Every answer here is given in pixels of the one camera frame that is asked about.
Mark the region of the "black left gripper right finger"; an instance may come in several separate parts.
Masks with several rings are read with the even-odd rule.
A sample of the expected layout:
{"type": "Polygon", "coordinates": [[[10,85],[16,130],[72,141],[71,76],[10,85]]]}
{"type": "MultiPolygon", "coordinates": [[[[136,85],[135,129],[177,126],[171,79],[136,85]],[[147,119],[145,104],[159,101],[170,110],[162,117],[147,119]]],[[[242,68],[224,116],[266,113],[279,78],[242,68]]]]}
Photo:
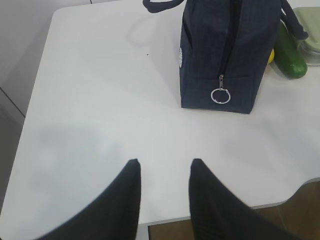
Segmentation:
{"type": "Polygon", "coordinates": [[[196,240],[296,240],[238,199],[202,159],[190,166],[189,211],[196,240]]]}

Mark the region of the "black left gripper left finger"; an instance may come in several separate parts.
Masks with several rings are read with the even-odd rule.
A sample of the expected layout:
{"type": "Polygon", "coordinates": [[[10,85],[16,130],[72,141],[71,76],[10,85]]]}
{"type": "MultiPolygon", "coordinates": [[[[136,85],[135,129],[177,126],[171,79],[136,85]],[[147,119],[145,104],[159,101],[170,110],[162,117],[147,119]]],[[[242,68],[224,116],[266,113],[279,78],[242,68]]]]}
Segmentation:
{"type": "Polygon", "coordinates": [[[129,160],[112,183],[74,217],[40,240],[134,240],[141,204],[141,165],[129,160]]]}

